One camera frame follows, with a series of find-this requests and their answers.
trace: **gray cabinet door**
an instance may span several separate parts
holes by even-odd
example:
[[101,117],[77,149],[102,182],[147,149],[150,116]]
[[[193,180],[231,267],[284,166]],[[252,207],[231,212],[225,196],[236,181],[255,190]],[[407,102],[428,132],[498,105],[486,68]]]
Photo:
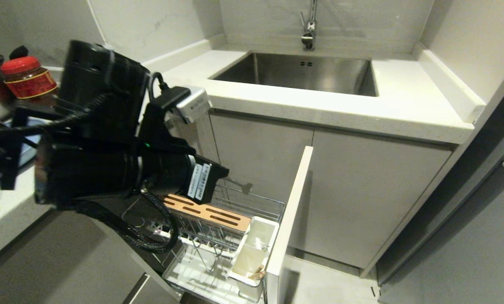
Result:
[[412,141],[316,129],[310,199],[292,243],[365,268],[451,151]]
[[252,192],[286,202],[313,129],[231,114],[210,117],[220,163]]

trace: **sauce jar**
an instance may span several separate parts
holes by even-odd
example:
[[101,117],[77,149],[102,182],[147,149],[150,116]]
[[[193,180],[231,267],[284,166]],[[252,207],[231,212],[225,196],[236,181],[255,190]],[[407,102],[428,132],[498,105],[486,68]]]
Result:
[[41,67],[34,56],[9,60],[1,66],[6,76],[5,84],[21,99],[32,103],[55,105],[52,95],[57,93],[57,83],[47,69]]

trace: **barcode sticker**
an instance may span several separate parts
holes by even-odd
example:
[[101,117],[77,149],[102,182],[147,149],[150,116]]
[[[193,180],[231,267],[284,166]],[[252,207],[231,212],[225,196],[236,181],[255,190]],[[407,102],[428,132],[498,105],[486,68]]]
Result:
[[205,192],[205,186],[207,185],[207,179],[209,178],[209,171],[211,171],[211,165],[206,163],[203,164],[203,169],[201,171],[200,184],[198,185],[198,191],[196,192],[196,198],[201,200],[203,198],[203,193]]
[[194,166],[194,173],[192,173],[192,178],[190,179],[190,186],[188,186],[188,196],[190,198],[196,196],[196,190],[198,190],[202,169],[203,166],[200,164],[196,164],[196,166]]

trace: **chrome faucet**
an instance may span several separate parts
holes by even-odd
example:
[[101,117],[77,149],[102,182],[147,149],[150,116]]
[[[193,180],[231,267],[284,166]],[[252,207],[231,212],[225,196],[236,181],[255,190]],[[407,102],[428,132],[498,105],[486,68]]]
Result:
[[310,15],[308,21],[304,22],[303,12],[301,12],[301,24],[303,25],[304,34],[301,36],[301,42],[304,44],[303,50],[313,51],[316,42],[316,6],[317,0],[311,0]]

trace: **sink basin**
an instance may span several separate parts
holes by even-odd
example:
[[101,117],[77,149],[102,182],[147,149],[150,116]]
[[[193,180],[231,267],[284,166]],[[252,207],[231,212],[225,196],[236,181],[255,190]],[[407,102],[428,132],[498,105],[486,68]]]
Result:
[[370,61],[360,59],[251,53],[211,79],[378,96]]

